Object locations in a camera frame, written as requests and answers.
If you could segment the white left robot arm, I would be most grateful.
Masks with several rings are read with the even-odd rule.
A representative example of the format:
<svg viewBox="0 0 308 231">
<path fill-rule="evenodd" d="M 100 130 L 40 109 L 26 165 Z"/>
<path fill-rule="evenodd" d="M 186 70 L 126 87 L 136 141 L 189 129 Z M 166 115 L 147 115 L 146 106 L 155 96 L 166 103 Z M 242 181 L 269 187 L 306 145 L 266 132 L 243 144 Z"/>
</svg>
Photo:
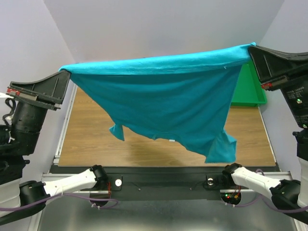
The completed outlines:
<svg viewBox="0 0 308 231">
<path fill-rule="evenodd" d="M 5 225 L 42 211 L 48 200 L 85 189 L 103 189 L 108 176 L 100 165 L 60 180 L 22 183 L 29 164 L 25 156 L 34 153 L 48 110 L 64 101 L 70 72 L 62 70 L 42 80 L 11 82 L 0 96 L 9 107 L 0 126 L 0 223 Z"/>
</svg>

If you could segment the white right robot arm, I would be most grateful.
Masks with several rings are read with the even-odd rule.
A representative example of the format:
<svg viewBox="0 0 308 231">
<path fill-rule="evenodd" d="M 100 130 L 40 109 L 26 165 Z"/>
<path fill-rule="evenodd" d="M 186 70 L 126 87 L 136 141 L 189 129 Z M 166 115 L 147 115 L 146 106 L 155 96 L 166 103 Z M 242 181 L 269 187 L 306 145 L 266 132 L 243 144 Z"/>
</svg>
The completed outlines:
<svg viewBox="0 0 308 231">
<path fill-rule="evenodd" d="M 237 163 L 226 166 L 221 182 L 227 188 L 247 187 L 269 198 L 274 210 L 305 224 L 308 222 L 308 54 L 287 53 L 261 46 L 248 52 L 264 90 L 280 90 L 302 129 L 293 132 L 296 155 L 301 166 L 301 180 L 278 180 L 252 172 Z"/>
</svg>

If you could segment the turquoise t shirt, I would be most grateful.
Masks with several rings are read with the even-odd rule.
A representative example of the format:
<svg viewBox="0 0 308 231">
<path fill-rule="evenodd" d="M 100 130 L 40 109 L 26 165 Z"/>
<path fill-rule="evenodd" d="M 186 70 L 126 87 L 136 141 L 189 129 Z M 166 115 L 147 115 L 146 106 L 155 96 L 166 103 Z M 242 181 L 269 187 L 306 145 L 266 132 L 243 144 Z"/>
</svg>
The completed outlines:
<svg viewBox="0 0 308 231">
<path fill-rule="evenodd" d="M 131 60 L 68 64 L 62 70 L 113 121 L 152 140 L 180 143 L 206 163 L 236 159 L 225 123 L 242 66 L 255 43 L 221 50 Z"/>
</svg>

